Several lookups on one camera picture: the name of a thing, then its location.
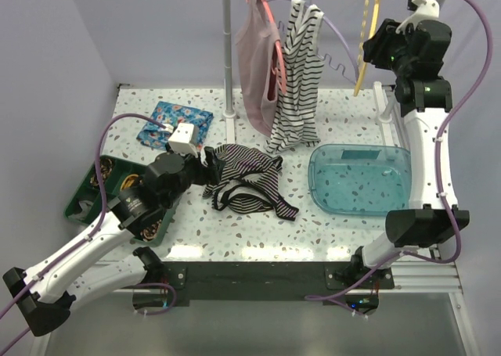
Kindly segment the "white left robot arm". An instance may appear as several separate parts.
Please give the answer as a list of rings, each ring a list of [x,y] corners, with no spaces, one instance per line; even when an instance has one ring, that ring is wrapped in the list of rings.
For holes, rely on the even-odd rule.
[[[139,239],[147,227],[162,221],[191,185],[216,185],[223,162],[214,149],[186,156],[162,153],[146,166],[138,185],[120,191],[81,234],[26,270],[11,268],[3,281],[34,336],[60,327],[73,310],[113,289],[156,286],[164,268],[147,246],[111,268],[93,274],[91,266],[111,250]]]

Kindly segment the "yellow hanger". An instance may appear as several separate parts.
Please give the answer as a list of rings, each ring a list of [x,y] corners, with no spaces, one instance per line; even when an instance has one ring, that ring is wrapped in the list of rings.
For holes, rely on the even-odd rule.
[[[375,35],[379,13],[380,0],[364,0],[362,24],[359,35],[359,54],[357,58],[359,75],[357,81],[355,82],[353,96],[357,96],[359,94],[365,80],[367,63],[363,60],[363,44],[367,39]]]

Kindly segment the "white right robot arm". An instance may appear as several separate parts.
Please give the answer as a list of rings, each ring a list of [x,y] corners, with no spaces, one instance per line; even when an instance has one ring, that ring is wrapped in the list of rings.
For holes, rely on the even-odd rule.
[[[449,164],[447,118],[452,115],[452,88],[439,71],[452,31],[438,20],[402,26],[386,19],[362,45],[363,59],[395,76],[395,98],[409,139],[412,181],[409,206],[391,210],[385,232],[359,247],[348,266],[334,273],[347,287],[367,287],[382,279],[403,256],[459,235],[470,222],[454,193]]]

